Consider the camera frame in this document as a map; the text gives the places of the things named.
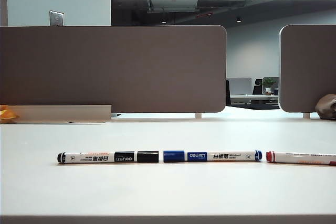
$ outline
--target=whiteboard marker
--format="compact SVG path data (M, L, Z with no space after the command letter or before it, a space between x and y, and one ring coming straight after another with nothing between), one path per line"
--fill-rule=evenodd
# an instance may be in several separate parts
M213 151L213 152L185 152L164 151L163 162L206 162L206 161L259 161L261 151Z
M266 152L266 160L271 163L293 163L310 165L336 165L336 154L308 154Z
M114 163L114 162L159 162L159 151L135 152L87 152L87 153L59 153L57 161L61 164L79 163Z

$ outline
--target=desk in background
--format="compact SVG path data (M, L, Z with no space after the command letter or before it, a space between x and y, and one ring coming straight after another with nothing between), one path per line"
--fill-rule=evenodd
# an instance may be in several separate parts
M332 223L333 166L162 163L162 150L336 153L335 123L226 107L122 114L103 124L1 125L1 221L8 223ZM57 154L160 150L158 164L58 165Z
M264 94L242 94L230 95L231 103L251 103L251 101L269 101L273 103L279 102L278 95L264 95Z

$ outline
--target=red marker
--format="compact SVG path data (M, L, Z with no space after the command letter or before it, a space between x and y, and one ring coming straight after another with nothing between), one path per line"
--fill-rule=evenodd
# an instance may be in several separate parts
M271 163L336 165L336 154L266 152L266 160Z

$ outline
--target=black marker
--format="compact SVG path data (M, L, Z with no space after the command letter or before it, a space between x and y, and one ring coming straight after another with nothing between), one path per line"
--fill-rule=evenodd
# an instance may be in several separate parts
M88 152L88 153L63 152L58 154L57 161L61 164L114 163L114 162L158 163L159 151Z

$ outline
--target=red marker cap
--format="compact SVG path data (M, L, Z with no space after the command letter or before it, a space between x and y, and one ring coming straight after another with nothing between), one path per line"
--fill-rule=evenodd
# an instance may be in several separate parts
M268 162L272 162L272 153L271 152L266 152L266 160Z

